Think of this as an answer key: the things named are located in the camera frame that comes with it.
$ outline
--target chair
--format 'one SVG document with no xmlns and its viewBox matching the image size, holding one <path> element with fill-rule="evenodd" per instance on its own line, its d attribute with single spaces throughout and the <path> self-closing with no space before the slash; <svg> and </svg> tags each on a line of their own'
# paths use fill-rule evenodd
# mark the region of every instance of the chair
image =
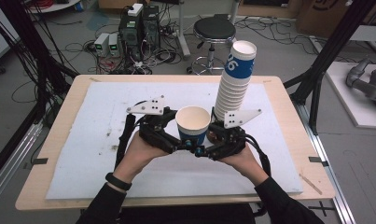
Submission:
<svg viewBox="0 0 376 224">
<path fill-rule="evenodd" d="M 206 57 L 199 57 L 191 63 L 187 72 L 201 75 L 203 73 L 213 74 L 213 70 L 223 70 L 224 63 L 214 56 L 215 44 L 231 43 L 236 34 L 233 24 L 227 19 L 227 15 L 215 15 L 214 17 L 203 18 L 194 23 L 194 35 L 202 42 L 197 46 L 201 48 L 204 42 L 210 43 Z M 222 64 L 221 67 L 214 67 L 214 61 Z"/>
</svg>

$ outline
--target blue and white paper cup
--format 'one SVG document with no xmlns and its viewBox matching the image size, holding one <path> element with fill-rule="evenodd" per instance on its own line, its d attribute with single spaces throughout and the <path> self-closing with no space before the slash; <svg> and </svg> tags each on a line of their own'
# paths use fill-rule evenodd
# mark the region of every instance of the blue and white paper cup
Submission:
<svg viewBox="0 0 376 224">
<path fill-rule="evenodd" d="M 196 138 L 197 144 L 204 142 L 211 115 L 204 108 L 190 105 L 179 109 L 175 115 L 181 140 Z"/>
<path fill-rule="evenodd" d="M 240 108 L 251 80 L 256 56 L 257 47 L 253 43 L 244 40 L 234 42 L 216 97 L 215 114 L 218 119 L 224 119 L 227 108 Z"/>
</svg>

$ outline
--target stool seat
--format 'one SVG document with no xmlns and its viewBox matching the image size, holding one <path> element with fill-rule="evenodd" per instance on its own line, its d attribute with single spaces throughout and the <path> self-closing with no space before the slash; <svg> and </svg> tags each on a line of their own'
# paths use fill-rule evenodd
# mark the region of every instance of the stool seat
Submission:
<svg viewBox="0 0 376 224">
<path fill-rule="evenodd" d="M 236 29 L 228 20 L 209 17 L 194 23 L 193 32 L 202 41 L 226 43 L 234 38 Z"/>
</svg>

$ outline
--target power strip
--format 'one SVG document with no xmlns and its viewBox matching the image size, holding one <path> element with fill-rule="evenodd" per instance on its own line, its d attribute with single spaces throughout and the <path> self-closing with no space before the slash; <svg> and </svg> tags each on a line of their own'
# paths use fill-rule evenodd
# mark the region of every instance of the power strip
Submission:
<svg viewBox="0 0 376 224">
<path fill-rule="evenodd" d="M 129 16 L 138 16 L 139 13 L 141 12 L 142 8 L 144 8 L 144 5 L 142 4 L 139 4 L 139 3 L 134 3 L 134 5 L 132 5 L 133 9 L 130 9 L 127 14 L 129 14 Z"/>
</svg>

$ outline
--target human hand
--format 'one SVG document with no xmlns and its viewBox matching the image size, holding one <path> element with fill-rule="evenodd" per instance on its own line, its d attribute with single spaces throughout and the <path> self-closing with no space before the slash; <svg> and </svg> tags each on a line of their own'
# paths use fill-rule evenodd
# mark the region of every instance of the human hand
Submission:
<svg viewBox="0 0 376 224">
<path fill-rule="evenodd" d="M 139 136 L 138 132 L 135 132 L 123 160 L 114 171 L 114 177 L 131 183 L 153 159 L 166 155 L 167 152 L 151 146 Z"/>
<path fill-rule="evenodd" d="M 245 148 L 240 153 L 223 158 L 219 161 L 232 166 L 235 170 L 240 172 L 241 175 L 247 177 L 255 186 L 261 184 L 269 177 L 260 167 L 247 144 L 245 144 Z"/>
</svg>

